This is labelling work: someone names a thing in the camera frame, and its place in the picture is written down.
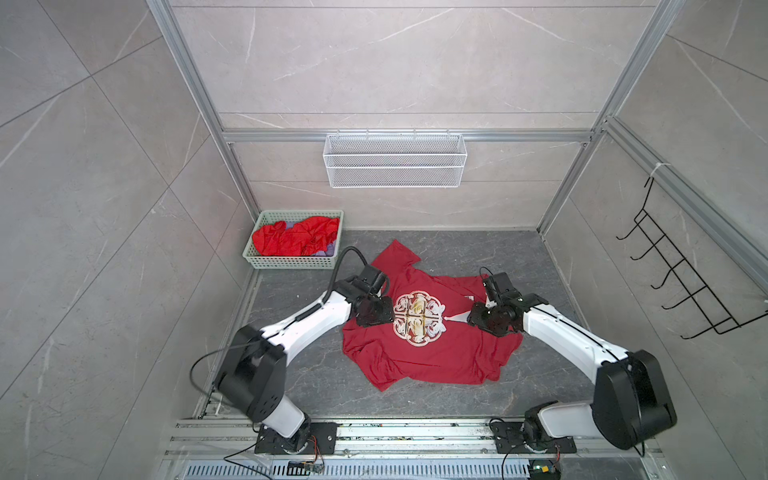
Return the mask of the dark red printed t-shirt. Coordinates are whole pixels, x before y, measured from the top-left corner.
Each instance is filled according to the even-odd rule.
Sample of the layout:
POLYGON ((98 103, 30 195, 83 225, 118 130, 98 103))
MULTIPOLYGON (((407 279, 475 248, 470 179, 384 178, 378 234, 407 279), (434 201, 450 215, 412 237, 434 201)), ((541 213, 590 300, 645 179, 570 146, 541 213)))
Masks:
POLYGON ((474 304, 487 300, 481 278, 431 276, 416 268, 420 261, 397 240, 375 258, 373 266, 390 281, 394 321, 372 327, 348 321, 343 353, 380 391, 405 378, 465 385, 499 380, 523 335, 496 337, 468 324, 474 304))

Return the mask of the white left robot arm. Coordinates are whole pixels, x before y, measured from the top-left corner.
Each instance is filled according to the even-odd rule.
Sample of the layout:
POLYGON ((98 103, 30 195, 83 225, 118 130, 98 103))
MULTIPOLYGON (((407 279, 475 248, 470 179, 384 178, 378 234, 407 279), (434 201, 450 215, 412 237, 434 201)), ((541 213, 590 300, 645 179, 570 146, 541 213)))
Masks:
POLYGON ((215 390, 251 421, 286 440, 303 442, 310 421, 285 393, 288 366, 306 347, 348 321, 363 328, 391 324, 393 300, 342 281, 282 321, 259 329, 242 327, 216 374, 215 390))

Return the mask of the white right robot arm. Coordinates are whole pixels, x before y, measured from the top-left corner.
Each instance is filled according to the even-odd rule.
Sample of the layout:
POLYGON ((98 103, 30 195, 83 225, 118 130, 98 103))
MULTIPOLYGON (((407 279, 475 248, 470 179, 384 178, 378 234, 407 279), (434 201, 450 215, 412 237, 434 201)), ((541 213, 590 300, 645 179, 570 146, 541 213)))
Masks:
POLYGON ((630 450, 673 428, 677 413, 657 358, 629 351, 568 319, 535 294, 473 305, 468 323, 496 336, 526 333, 560 354, 593 384, 590 400, 553 401, 526 411, 523 444, 543 452, 561 438, 602 438, 630 450))

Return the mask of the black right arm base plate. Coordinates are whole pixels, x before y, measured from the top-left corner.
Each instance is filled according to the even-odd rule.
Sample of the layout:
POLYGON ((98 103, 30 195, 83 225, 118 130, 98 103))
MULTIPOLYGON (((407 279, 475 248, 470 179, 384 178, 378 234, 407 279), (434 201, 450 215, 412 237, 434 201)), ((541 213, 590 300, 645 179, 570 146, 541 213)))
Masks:
POLYGON ((500 454, 575 454, 572 437, 552 437, 532 420, 488 422, 496 450, 500 454))

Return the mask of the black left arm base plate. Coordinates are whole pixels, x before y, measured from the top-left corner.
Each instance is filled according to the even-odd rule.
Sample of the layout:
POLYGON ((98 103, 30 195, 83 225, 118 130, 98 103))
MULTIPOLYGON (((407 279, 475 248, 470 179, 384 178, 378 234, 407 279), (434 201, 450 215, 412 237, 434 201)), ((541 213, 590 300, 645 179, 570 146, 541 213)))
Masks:
POLYGON ((292 437, 261 426, 254 452, 257 454, 331 455, 335 451, 339 425, 334 422, 310 422, 302 425, 292 437))

